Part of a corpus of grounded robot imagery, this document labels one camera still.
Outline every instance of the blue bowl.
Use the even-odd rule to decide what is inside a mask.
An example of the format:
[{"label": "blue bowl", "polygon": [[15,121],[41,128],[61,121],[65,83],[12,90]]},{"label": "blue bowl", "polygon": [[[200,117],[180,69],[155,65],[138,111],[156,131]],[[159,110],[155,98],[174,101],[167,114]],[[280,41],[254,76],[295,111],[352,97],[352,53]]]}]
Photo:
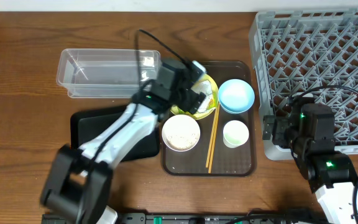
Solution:
[{"label": "blue bowl", "polygon": [[255,93],[245,81],[232,79],[219,87],[218,100],[224,111],[239,114],[251,108],[255,101]]}]

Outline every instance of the transparent container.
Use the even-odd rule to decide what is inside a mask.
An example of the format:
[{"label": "transparent container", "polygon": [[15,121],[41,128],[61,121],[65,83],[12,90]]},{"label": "transparent container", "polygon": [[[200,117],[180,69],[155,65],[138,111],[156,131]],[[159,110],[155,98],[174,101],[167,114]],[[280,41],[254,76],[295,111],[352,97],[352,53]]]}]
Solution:
[{"label": "transparent container", "polygon": [[[141,83],[156,79],[160,53],[139,51]],[[56,81],[72,98],[130,98],[139,89],[135,50],[65,49]]]}]

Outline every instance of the white cup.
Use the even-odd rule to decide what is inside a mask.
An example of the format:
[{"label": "white cup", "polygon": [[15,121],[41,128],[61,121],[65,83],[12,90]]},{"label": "white cup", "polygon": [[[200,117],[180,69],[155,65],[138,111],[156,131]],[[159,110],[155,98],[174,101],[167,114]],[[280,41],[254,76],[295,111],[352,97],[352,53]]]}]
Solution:
[{"label": "white cup", "polygon": [[241,121],[229,121],[223,127],[223,143],[229,148],[245,144],[249,138],[249,130]]}]

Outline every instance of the green light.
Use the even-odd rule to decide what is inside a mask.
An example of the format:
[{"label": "green light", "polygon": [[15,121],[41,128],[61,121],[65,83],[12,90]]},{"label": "green light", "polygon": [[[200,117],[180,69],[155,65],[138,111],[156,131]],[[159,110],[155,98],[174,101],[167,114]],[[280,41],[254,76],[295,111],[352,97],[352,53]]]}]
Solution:
[{"label": "green light", "polygon": [[334,164],[330,161],[326,162],[326,164],[327,164],[327,167],[334,167]]}]

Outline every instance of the wooden chopstick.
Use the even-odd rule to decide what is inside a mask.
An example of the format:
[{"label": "wooden chopstick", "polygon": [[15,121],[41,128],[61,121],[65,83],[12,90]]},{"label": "wooden chopstick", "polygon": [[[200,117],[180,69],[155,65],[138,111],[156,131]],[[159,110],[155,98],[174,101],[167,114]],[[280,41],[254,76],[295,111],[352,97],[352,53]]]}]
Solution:
[{"label": "wooden chopstick", "polygon": [[214,134],[215,134],[215,130],[216,130],[216,120],[218,118],[218,106],[219,106],[219,102],[218,102],[218,105],[216,105],[216,108],[215,108],[215,114],[214,114],[214,121],[212,123],[212,130],[211,130],[211,137],[209,139],[209,146],[208,146],[208,155],[206,156],[206,164],[205,164],[205,168],[208,168],[209,166],[209,158],[211,156],[211,148],[212,148],[212,142],[213,142],[213,139],[214,139]]},{"label": "wooden chopstick", "polygon": [[211,173],[212,170],[212,160],[214,159],[214,151],[215,151],[215,142],[216,142],[216,132],[218,129],[218,120],[219,120],[219,110],[221,108],[221,105],[218,104],[218,108],[216,111],[216,124],[215,124],[215,132],[214,132],[214,136],[213,136],[213,141],[212,141],[212,147],[211,147],[211,157],[209,158],[209,167],[208,167],[208,173]]}]

